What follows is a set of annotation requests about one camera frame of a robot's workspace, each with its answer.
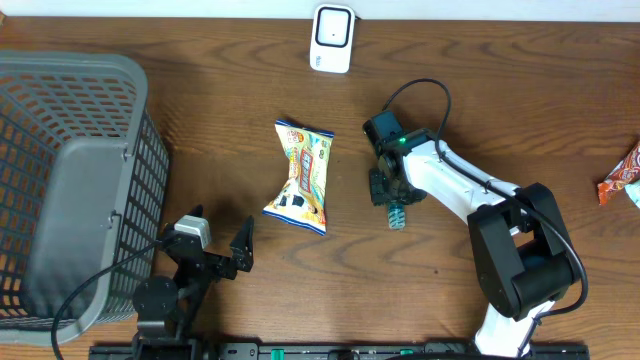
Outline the red snack packet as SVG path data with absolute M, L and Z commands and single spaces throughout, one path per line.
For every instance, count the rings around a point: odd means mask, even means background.
M 601 206 L 606 205 L 616 193 L 639 179 L 639 144 L 614 167 L 597 185 L 597 196 Z

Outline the teal blister pack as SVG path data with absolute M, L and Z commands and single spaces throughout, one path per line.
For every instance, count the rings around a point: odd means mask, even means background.
M 401 231 L 406 226 L 404 205 L 391 203 L 387 206 L 388 226 L 391 230 Z

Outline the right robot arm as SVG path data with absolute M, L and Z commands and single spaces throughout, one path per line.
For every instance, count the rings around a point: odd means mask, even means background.
M 489 301 L 474 344 L 483 355 L 521 357 L 537 322 L 581 280 L 552 192 L 540 183 L 500 181 L 453 153 L 428 129 L 405 131 L 384 111 L 363 125 L 378 164 L 369 172 L 371 201 L 404 225 L 406 206 L 432 196 L 468 227 L 480 288 Z

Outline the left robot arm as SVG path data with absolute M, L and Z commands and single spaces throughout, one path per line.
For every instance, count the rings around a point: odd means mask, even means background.
M 171 277 L 154 275 L 140 283 L 133 294 L 138 332 L 132 345 L 133 359 L 215 359 L 216 352 L 192 333 L 192 325 L 209 287 L 250 272 L 254 218 L 248 217 L 230 243 L 229 256 L 206 250 L 212 241 L 209 222 L 198 205 L 165 227 L 159 249 L 177 265 Z

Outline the cream yellow snack bag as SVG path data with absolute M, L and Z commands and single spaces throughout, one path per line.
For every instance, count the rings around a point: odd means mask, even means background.
M 276 121 L 275 130 L 289 161 L 288 179 L 262 213 L 324 236 L 326 184 L 334 133 L 282 119 Z

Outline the green orange snack packet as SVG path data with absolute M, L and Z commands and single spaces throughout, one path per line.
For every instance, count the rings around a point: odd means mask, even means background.
M 640 181 L 628 184 L 624 189 L 634 205 L 640 208 Z

